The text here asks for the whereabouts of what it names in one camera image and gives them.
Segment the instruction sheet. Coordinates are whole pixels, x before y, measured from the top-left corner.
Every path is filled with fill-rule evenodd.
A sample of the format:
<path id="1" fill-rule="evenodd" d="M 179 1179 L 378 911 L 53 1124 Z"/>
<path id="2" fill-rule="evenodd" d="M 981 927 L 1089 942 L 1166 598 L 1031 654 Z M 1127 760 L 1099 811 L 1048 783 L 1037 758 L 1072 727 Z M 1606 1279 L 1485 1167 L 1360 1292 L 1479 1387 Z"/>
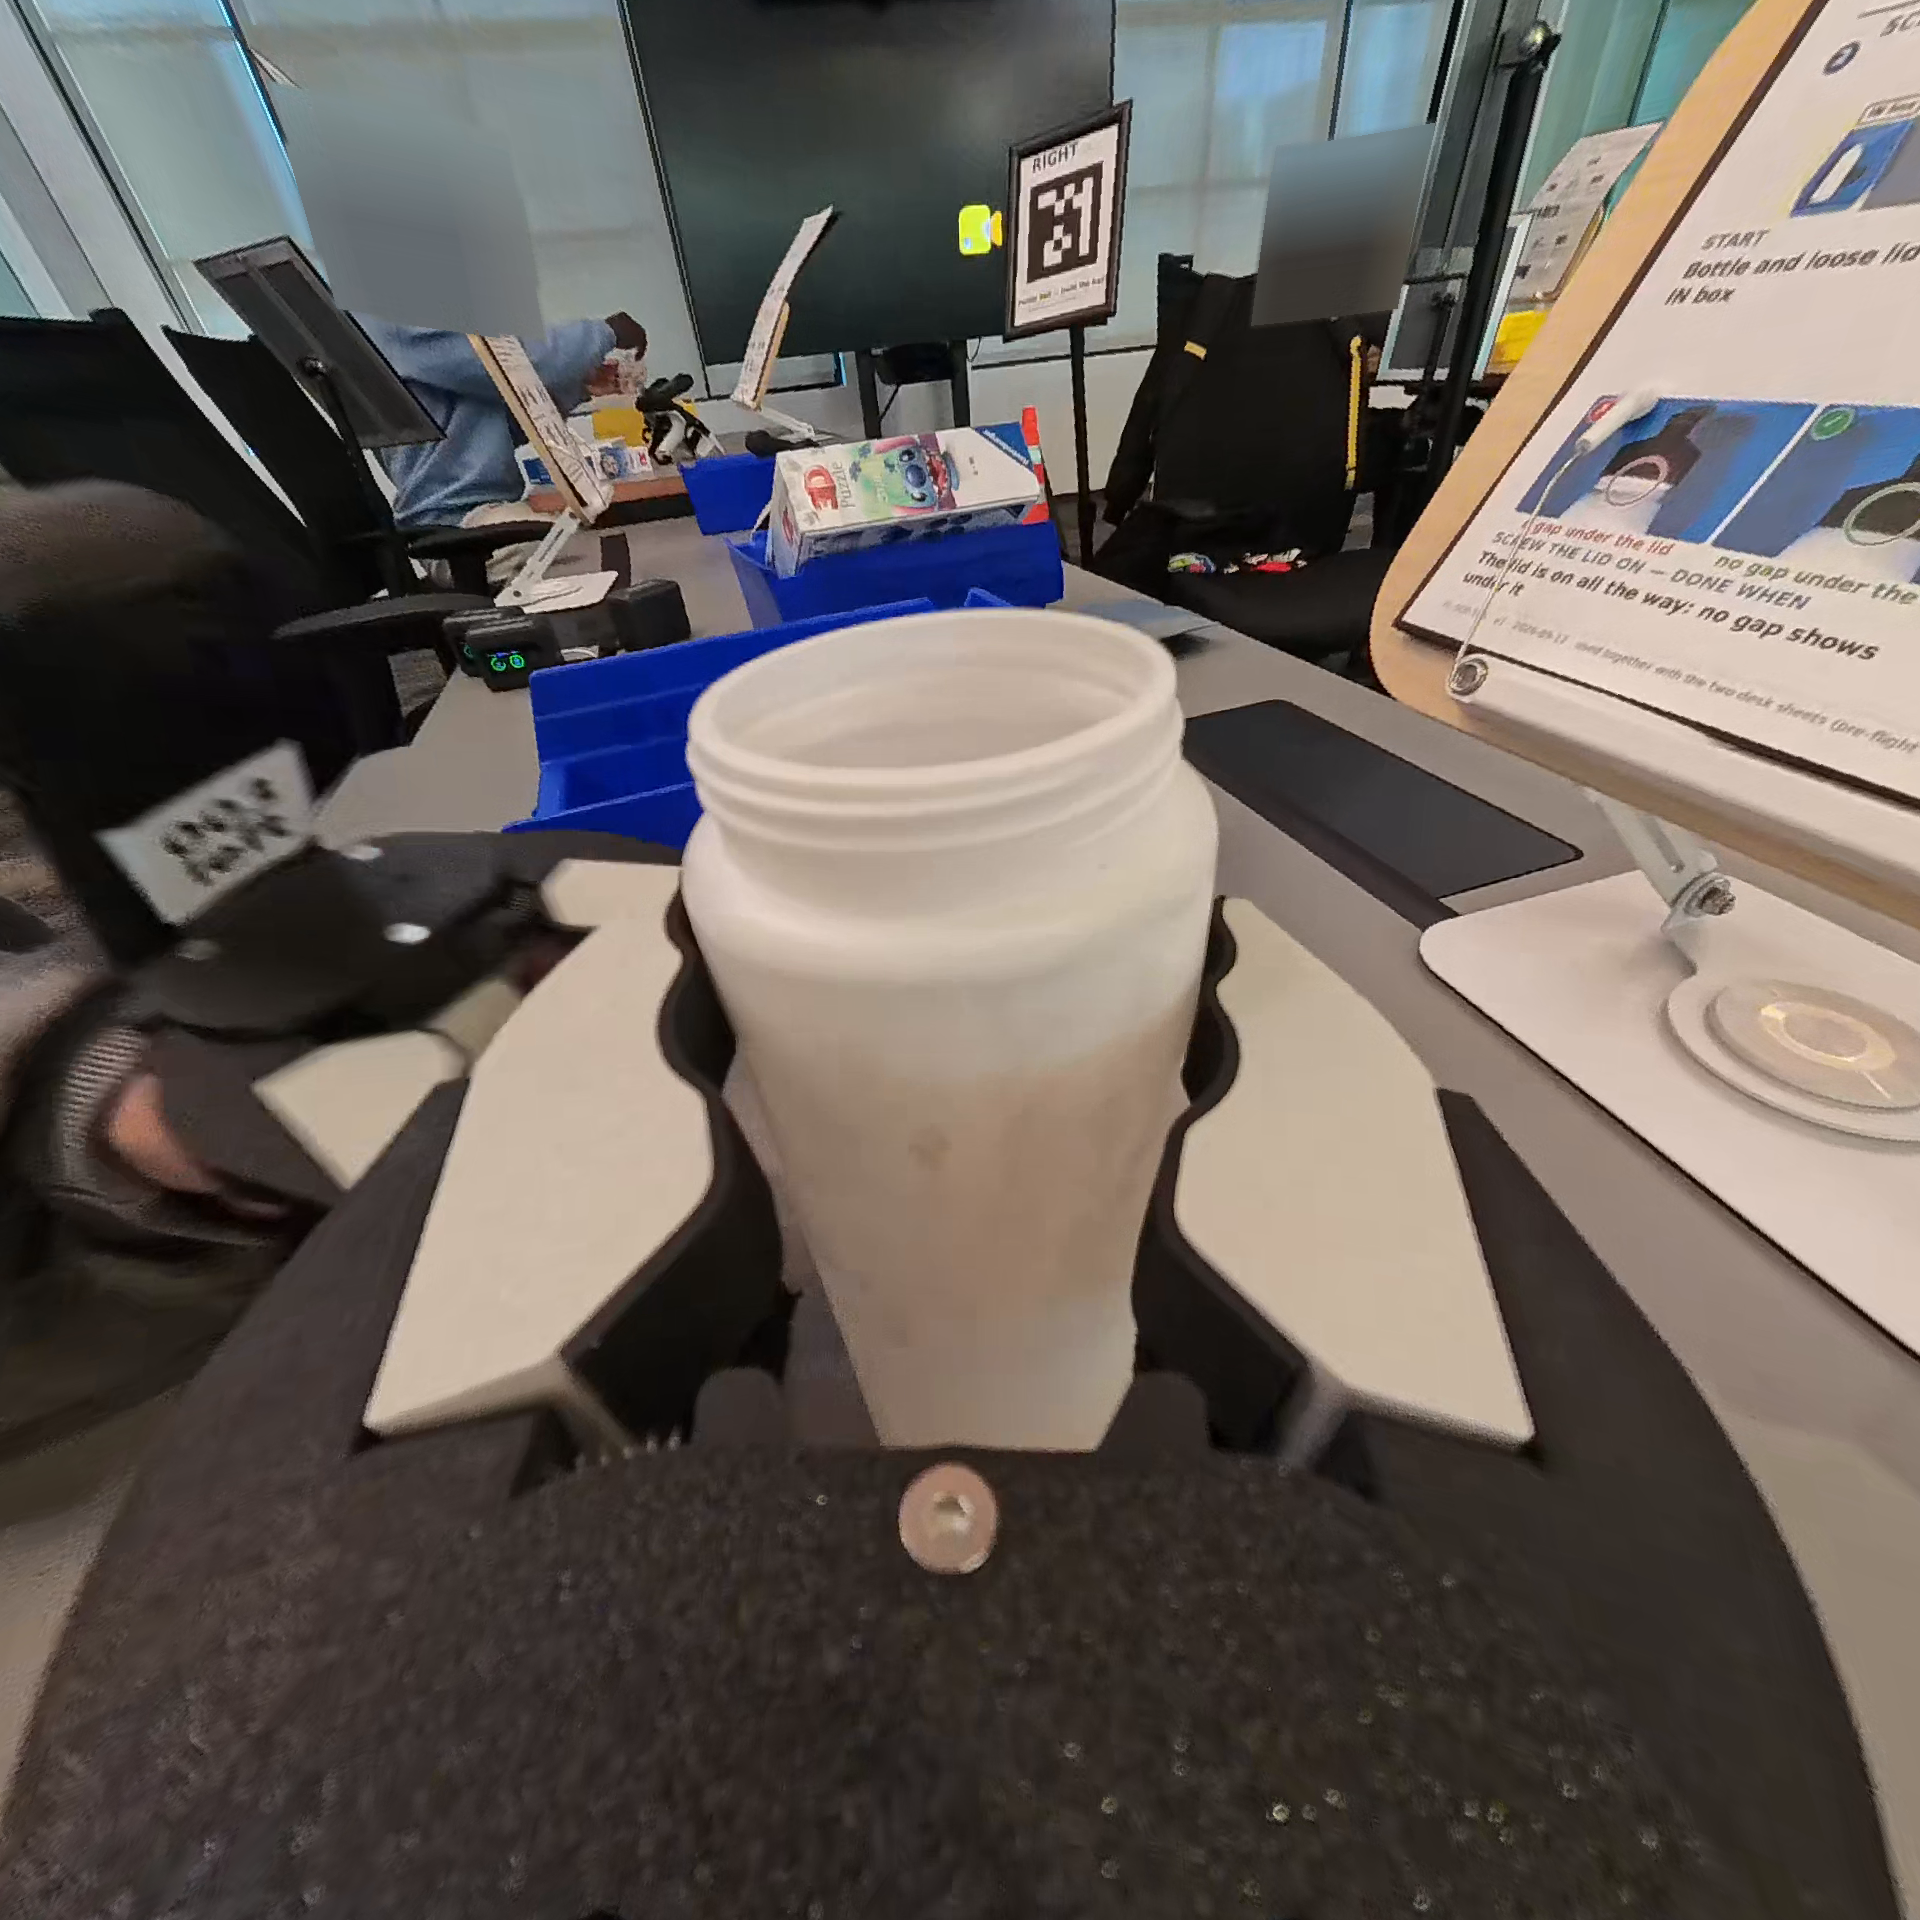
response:
<path id="1" fill-rule="evenodd" d="M 1817 6 L 1408 612 L 1915 800 L 1919 8 Z"/>

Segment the white document stand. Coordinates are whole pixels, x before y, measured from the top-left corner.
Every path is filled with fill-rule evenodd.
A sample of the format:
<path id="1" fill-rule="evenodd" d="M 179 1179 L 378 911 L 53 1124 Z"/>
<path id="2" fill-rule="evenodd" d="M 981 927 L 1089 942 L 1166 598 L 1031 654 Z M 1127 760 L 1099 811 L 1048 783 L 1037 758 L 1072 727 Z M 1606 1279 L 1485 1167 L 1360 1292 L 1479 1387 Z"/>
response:
<path id="1" fill-rule="evenodd" d="M 1591 802 L 1629 874 L 1441 921 L 1425 967 L 1919 1354 L 1915 955 Z"/>

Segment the black office chair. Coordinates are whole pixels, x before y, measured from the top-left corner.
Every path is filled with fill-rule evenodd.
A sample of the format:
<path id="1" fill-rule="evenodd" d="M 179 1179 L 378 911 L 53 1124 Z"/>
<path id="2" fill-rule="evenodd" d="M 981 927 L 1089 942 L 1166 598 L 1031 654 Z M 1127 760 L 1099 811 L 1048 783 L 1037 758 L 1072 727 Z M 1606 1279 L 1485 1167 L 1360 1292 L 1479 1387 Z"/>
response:
<path id="1" fill-rule="evenodd" d="M 3 320 L 6 474 L 127 483 L 214 522 L 263 574 L 278 640 L 344 667 L 376 746 L 394 746 L 395 727 L 419 727 L 394 659 L 458 676 L 446 624 L 483 602 L 424 582 L 366 452 L 263 344 L 165 339 L 184 371 L 118 310 Z"/>

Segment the large black screen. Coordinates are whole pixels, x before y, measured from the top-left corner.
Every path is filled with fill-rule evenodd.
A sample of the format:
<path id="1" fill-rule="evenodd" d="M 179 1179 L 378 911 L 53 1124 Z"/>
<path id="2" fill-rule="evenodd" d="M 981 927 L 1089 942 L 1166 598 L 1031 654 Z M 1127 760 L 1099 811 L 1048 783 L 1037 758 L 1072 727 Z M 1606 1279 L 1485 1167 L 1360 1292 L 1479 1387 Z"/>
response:
<path id="1" fill-rule="evenodd" d="M 1011 148 L 1109 108 L 1113 2 L 632 2 L 695 340 L 738 364 L 807 217 L 786 358 L 1001 337 Z"/>

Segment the person's left hand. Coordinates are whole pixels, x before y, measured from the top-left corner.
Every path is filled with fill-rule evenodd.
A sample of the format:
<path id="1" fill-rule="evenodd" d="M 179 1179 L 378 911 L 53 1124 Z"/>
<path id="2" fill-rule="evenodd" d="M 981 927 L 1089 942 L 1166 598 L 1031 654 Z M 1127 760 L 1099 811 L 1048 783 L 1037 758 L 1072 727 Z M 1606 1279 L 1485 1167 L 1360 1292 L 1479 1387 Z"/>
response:
<path id="1" fill-rule="evenodd" d="M 103 1107 L 96 1123 L 101 1150 L 136 1182 L 209 1206 L 229 1206 L 229 1191 L 177 1134 L 157 1072 L 136 1071 Z"/>

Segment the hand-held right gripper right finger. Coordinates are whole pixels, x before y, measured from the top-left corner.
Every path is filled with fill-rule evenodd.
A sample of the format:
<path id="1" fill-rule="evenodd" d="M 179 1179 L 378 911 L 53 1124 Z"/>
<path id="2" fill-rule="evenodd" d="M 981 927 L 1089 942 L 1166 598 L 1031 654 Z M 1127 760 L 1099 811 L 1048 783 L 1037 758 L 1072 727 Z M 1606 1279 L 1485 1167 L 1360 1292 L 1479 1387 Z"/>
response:
<path id="1" fill-rule="evenodd" d="M 1245 899 L 1216 900 L 1143 1217 L 1145 1372 L 1208 1438 L 1289 1467 L 1354 1417 L 1506 1455 L 1534 1417 L 1438 1086 L 1369 999 Z"/>

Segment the person's left forearm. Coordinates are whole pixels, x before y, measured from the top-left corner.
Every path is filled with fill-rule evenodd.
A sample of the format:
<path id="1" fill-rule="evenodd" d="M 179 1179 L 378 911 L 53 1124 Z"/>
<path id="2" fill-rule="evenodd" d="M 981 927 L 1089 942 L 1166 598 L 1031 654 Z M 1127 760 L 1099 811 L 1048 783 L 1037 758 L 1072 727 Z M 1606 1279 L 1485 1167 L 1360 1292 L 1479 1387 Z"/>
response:
<path id="1" fill-rule="evenodd" d="M 131 1179 L 96 1138 L 153 1044 L 81 929 L 3 961 L 3 1462 L 171 1393 L 321 1222 L 223 1185 L 209 1206 Z"/>

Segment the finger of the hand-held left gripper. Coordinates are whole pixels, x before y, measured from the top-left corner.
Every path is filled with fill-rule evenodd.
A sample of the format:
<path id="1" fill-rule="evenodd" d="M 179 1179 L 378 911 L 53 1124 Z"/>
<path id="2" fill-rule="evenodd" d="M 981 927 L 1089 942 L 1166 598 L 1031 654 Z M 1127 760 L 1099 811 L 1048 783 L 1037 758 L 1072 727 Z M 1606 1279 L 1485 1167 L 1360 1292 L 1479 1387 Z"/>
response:
<path id="1" fill-rule="evenodd" d="M 544 924 L 584 938 L 614 927 L 663 939 L 680 895 L 677 865 L 643 860 L 566 857 L 539 881 Z"/>
<path id="2" fill-rule="evenodd" d="M 335 1188 L 353 1188 L 435 1094 L 469 1076 L 523 998 L 485 978 L 425 1027 L 314 1047 L 251 1094 Z"/>

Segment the black charger with green light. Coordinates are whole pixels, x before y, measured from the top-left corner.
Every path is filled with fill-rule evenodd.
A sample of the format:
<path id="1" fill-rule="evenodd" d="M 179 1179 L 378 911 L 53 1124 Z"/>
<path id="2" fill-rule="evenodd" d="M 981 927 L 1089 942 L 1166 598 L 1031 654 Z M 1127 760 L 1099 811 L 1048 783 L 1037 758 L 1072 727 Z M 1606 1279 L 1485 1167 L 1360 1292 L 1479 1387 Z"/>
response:
<path id="1" fill-rule="evenodd" d="M 527 689 L 538 671 L 566 664 L 563 628 L 542 610 L 469 609 L 441 631 L 459 675 L 493 690 Z"/>

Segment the framed tag sign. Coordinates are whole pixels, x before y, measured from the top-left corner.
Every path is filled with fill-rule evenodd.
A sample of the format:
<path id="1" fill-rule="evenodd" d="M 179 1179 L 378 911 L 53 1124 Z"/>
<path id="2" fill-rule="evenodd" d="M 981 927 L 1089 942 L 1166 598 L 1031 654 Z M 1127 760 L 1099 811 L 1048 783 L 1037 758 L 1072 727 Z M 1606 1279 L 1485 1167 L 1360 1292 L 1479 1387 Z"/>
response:
<path id="1" fill-rule="evenodd" d="M 1003 340 L 1107 326 L 1119 314 L 1131 120 L 1123 102 L 1011 146 Z"/>

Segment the blue plastic bin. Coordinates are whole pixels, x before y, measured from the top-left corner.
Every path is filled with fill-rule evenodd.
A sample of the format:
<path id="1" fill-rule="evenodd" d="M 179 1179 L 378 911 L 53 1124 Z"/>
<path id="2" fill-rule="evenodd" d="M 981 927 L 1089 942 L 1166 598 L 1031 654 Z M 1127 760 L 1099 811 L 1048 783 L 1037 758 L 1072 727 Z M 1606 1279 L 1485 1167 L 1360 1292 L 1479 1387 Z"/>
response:
<path id="1" fill-rule="evenodd" d="M 726 536 L 723 546 L 758 628 L 919 602 L 961 609 L 971 592 L 1014 609 L 1048 609 L 1065 592 L 1053 520 L 862 546 L 817 559 L 793 577 L 768 562 L 767 532 Z"/>
<path id="2" fill-rule="evenodd" d="M 934 610 L 914 598 L 538 671 L 528 687 L 536 802 L 505 833 L 602 833 L 682 854 L 702 817 L 689 715 L 711 684 L 803 640 Z"/>
<path id="3" fill-rule="evenodd" d="M 771 510 L 777 458 L 713 452 L 685 465 L 680 478 L 705 537 L 751 536 Z"/>

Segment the wooden clipboard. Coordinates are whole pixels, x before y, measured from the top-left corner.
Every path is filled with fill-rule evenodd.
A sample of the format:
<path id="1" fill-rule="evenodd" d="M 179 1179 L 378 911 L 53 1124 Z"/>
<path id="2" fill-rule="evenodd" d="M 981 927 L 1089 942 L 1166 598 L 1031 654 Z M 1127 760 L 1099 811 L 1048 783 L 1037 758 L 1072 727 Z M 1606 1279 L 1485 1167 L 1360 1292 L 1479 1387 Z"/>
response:
<path id="1" fill-rule="evenodd" d="M 1816 20 L 1817 6 L 1751 8 L 1675 108 L 1542 340 L 1395 559 L 1377 602 L 1369 659 L 1385 692 L 1415 714 L 1915 929 L 1915 806 L 1873 800 L 1832 772 L 1797 772 L 1784 760 L 1519 664 L 1493 664 L 1467 698 L 1454 690 L 1453 654 L 1408 612 L 1479 507 L 1519 470 L 1550 409 L 1616 331 L 1658 249 L 1725 170 Z"/>
<path id="2" fill-rule="evenodd" d="M 563 510 L 581 523 L 600 522 L 615 505 L 614 483 L 594 447 L 568 425 L 527 345 L 511 335 L 472 335 L 469 345 L 539 456 Z"/>
<path id="3" fill-rule="evenodd" d="M 827 232 L 838 219 L 838 207 L 819 209 L 795 230 L 775 275 L 771 278 L 755 312 L 747 345 L 742 358 L 731 403 L 758 415 L 771 391 L 775 362 L 783 352 L 784 331 L 791 320 L 793 291 Z"/>

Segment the white plastic bottle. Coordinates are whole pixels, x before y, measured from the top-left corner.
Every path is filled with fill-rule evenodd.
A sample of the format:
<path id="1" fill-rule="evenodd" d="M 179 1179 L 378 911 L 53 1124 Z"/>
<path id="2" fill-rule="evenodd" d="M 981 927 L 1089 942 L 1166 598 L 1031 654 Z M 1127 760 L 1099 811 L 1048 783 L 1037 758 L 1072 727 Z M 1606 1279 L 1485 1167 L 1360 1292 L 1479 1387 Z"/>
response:
<path id="1" fill-rule="evenodd" d="M 1090 1451 L 1216 899 L 1169 650 L 830 631 L 711 684 L 687 762 L 685 908 L 879 1438 Z"/>

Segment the colourful puzzle box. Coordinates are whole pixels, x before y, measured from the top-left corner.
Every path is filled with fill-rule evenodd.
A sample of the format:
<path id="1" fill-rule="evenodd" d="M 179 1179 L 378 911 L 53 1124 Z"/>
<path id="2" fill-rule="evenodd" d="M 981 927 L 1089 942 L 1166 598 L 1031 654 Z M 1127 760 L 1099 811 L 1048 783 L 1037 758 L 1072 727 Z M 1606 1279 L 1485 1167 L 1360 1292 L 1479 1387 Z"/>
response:
<path id="1" fill-rule="evenodd" d="M 767 562 L 793 579 L 826 559 L 1048 516 L 1045 463 L 1021 423 L 786 449 L 775 458 Z"/>

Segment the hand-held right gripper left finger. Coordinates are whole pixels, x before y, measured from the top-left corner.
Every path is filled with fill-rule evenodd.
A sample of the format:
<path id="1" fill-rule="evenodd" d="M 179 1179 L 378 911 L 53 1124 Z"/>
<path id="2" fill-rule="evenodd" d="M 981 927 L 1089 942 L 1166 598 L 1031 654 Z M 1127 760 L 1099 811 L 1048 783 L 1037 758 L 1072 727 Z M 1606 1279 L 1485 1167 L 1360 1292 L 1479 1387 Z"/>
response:
<path id="1" fill-rule="evenodd" d="M 465 1091 L 378 1366 L 385 1442 L 552 1414 L 689 1434 L 786 1312 L 777 1206 L 726 1100 L 734 1032 L 675 897 L 614 897 Z"/>

